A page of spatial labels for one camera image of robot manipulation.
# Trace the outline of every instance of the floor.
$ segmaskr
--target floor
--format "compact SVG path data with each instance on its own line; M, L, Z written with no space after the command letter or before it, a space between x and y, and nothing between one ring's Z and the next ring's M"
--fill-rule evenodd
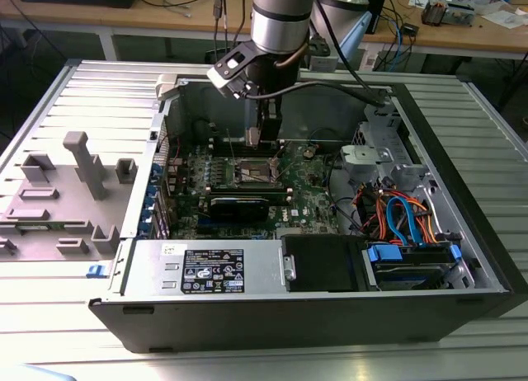
M77 33L46 33L49 39L71 59L104 59L99 39L94 35ZM54 75L61 69L64 61L46 42L34 31L27 31L28 46L18 49L4 39L0 52L5 52L0 58L0 151L9 143L25 118L44 94ZM165 44L162 38L118 36L118 48L123 60L149 62L181 62L204 63L205 52L212 49L209 40L172 40L174 55L166 56ZM358 52L352 66L359 66L361 52ZM423 66L424 73L446 74L449 72L455 57L432 55ZM408 63L407 70L413 69L413 60ZM496 104L508 75L511 74L510 61L494 59L472 59L462 63L457 71L469 77L480 91ZM513 129L526 141L528 130L522 127L522 119L528 116L526 97L528 85L524 83L511 99L502 115Z

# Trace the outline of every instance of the motherboard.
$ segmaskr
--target motherboard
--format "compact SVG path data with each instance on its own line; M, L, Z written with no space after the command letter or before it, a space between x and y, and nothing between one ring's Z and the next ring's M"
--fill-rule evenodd
M173 162L173 239L338 233L326 190L328 160L309 143L284 143L259 158L218 157L194 147Z

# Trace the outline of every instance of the warning label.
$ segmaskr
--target warning label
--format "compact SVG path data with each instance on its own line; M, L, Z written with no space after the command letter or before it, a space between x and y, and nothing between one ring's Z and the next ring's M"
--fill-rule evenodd
M181 291L243 293L244 250L185 251Z

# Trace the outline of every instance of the white sticker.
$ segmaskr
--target white sticker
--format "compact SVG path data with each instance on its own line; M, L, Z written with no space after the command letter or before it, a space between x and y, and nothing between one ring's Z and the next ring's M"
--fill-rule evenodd
M183 255L183 253L178 253L178 252L185 251L186 249L187 249L186 243L164 243L162 245L162 256L174 256L177 254Z

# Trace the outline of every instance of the workbench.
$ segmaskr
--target workbench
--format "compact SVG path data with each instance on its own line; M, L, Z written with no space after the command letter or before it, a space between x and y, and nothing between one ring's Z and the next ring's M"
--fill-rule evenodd
M107 60L119 59L119 52L114 41L115 35L207 40L213 38L213 0L192 3L190 10L185 11L192 15L191 18L168 11L166 8L149 6L140 0L137 0L130 9L14 1L41 30L98 35ZM241 21L241 1L228 0L230 39L233 38ZM528 0L512 0L511 2L528 4ZM472 27L424 26L420 19L421 10L409 7L408 0L394 0L394 4L406 22L420 26L416 43L412 48L413 53L522 59L528 50L526 26L508 30L480 16L475 19ZM242 35L238 37L240 40L249 39L251 6L252 0L246 0L246 23ZM0 0L0 23L6 28L18 30L32 28L9 0ZM382 21L376 33L366 35L360 45L360 48L366 51L361 70L371 70L378 53L387 50L393 42L394 35L389 29L389 23Z
M171 63L83 61L66 66L0 157L0 213L24 178L19 166L28 153L48 153L53 162L75 163L62 146L69 130L85 130L88 148L101 155L104 165L129 157L141 167L141 138L148 137L156 114L156 81L161 73L177 72L178 66ZM474 85L454 76L361 77L374 84L399 82L411 92L528 278L528 149L507 123ZM499 319L471 322L435 343L136 355L87 308L85 300L109 284L108 279L85 278L91 264L79 259L0 262L3 361L43 366L78 381L528 377L526 303Z

